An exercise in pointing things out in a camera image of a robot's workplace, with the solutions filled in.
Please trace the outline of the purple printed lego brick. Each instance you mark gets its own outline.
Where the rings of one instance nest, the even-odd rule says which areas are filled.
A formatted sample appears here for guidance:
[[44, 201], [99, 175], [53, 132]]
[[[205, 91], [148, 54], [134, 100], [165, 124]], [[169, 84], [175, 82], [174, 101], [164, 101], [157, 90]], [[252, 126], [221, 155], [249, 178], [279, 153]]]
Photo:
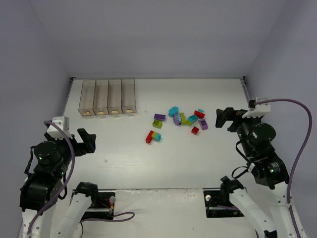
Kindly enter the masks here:
[[208, 124], [207, 124], [207, 122], [206, 122], [205, 119], [200, 119], [200, 120], [199, 120], [199, 124], [200, 124], [202, 130], [208, 129]]

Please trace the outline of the red curved lego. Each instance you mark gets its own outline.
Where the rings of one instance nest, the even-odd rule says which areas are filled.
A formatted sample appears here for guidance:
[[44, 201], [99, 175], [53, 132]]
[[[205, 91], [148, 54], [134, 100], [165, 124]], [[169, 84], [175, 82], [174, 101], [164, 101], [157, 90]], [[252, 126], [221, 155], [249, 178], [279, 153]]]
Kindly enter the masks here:
[[194, 115], [196, 115], [199, 119], [203, 119], [205, 117], [205, 114], [201, 111], [194, 111]]

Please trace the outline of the small red lego brick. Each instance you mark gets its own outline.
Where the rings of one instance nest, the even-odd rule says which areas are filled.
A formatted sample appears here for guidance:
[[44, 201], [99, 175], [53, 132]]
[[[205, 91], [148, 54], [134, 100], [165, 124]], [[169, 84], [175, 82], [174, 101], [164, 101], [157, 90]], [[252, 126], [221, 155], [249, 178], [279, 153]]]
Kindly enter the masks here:
[[195, 135], [197, 135], [198, 133], [199, 133], [199, 131], [200, 131], [200, 129], [198, 128], [198, 127], [193, 127], [192, 128], [192, 130], [191, 130], [191, 132], [193, 133], [193, 134], [195, 134]]

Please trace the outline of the teal and green brick stack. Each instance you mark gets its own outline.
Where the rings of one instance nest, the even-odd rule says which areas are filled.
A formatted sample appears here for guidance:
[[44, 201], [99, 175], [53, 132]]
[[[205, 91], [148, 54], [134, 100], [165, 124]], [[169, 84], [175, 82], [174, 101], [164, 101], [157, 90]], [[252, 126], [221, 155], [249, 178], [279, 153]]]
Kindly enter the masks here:
[[191, 115], [187, 118], [186, 123], [188, 125], [194, 124], [199, 118], [196, 115]]

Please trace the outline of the lime green lego brick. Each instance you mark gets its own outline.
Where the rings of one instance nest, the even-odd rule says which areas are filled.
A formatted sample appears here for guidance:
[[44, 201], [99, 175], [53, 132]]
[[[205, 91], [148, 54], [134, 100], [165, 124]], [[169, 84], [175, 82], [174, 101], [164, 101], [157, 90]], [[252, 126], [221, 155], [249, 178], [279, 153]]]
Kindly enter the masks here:
[[180, 113], [180, 116], [181, 116], [181, 124], [185, 125], [186, 124], [186, 117], [185, 117], [184, 113]]

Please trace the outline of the purple flower lego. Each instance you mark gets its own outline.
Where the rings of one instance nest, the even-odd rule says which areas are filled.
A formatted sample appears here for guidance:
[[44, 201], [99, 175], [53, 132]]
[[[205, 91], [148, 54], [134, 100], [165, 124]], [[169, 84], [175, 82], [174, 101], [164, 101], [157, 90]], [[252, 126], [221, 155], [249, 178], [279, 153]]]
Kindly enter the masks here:
[[173, 116], [173, 122], [176, 126], [180, 126], [182, 124], [182, 117], [180, 113], [175, 113]]

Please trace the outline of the teal rounded lego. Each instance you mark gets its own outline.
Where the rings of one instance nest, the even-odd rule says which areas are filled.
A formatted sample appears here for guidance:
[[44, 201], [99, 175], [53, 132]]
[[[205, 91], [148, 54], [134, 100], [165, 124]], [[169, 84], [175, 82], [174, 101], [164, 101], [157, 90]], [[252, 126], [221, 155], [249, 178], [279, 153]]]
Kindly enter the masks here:
[[168, 115], [169, 115], [169, 117], [174, 117], [174, 115], [176, 114], [176, 113], [178, 113], [178, 111], [179, 111], [179, 108], [178, 107], [176, 107], [176, 106], [174, 106], [174, 107], [172, 107], [171, 109], [169, 109], [169, 111], [168, 111]]

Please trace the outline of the red green teal brick stack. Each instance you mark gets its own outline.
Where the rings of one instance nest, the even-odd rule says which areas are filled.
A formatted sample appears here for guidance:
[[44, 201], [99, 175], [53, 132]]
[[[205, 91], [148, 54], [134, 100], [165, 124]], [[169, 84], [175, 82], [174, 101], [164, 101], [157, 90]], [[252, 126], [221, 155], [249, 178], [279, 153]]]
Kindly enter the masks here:
[[161, 134], [151, 130], [149, 132], [149, 134], [147, 135], [147, 137], [145, 139], [145, 142], [150, 144], [153, 140], [154, 141], [160, 141], [161, 140]]

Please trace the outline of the green printed lego brick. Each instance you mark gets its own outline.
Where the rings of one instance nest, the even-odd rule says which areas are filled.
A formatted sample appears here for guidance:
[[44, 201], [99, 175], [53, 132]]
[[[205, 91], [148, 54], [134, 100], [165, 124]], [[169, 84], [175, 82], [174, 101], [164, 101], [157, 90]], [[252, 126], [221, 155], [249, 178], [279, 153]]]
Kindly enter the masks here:
[[155, 119], [153, 121], [153, 127], [161, 129], [162, 128], [162, 121]]

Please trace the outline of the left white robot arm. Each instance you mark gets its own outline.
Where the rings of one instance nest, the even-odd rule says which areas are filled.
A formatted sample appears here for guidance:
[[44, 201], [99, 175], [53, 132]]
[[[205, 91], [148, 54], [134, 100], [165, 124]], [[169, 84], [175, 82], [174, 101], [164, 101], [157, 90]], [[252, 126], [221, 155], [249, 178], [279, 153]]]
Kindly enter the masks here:
[[61, 198], [60, 192], [65, 190], [66, 176], [72, 175], [74, 169], [73, 158], [92, 154], [96, 149], [95, 134], [89, 134], [83, 128], [77, 131], [81, 143], [76, 141], [74, 135], [66, 140], [55, 139], [45, 133], [46, 140], [31, 148], [31, 158], [37, 158], [38, 163], [32, 173], [26, 168], [27, 179], [20, 190], [25, 238], [71, 238], [86, 210], [97, 202], [98, 186], [80, 182], [59, 227], [51, 231], [53, 212]]

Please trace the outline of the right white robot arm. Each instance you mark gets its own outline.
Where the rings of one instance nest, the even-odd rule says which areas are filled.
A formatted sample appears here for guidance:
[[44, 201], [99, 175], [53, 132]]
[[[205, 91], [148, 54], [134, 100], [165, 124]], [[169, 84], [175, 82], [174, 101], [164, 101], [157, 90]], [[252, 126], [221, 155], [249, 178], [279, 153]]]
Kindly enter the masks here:
[[230, 203], [250, 222], [259, 238], [305, 238], [307, 237], [297, 210], [293, 205], [289, 186], [291, 178], [284, 162], [278, 157], [271, 142], [276, 136], [274, 128], [261, 118], [247, 118], [247, 110], [226, 108], [216, 110], [217, 128], [230, 121], [227, 129], [238, 135], [237, 150], [246, 161], [242, 172], [253, 175], [255, 183], [267, 194], [271, 217], [254, 202], [238, 177], [221, 179], [220, 193], [224, 203]]

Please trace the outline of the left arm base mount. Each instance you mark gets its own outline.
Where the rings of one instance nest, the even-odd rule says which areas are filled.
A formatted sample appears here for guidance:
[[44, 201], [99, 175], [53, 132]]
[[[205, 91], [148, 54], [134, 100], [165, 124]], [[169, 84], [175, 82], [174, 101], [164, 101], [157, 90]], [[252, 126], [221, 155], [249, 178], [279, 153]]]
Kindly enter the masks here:
[[133, 219], [135, 213], [119, 212], [116, 206], [116, 190], [99, 190], [98, 198], [86, 210], [80, 222], [102, 221], [119, 223]]

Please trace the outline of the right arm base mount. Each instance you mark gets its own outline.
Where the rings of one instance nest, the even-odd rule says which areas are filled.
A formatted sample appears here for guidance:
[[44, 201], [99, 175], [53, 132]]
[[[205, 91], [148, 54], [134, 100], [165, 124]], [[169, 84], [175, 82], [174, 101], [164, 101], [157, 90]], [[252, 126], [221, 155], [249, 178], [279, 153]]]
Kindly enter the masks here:
[[222, 200], [220, 189], [204, 189], [204, 201], [207, 218], [239, 218], [243, 213], [230, 202]]

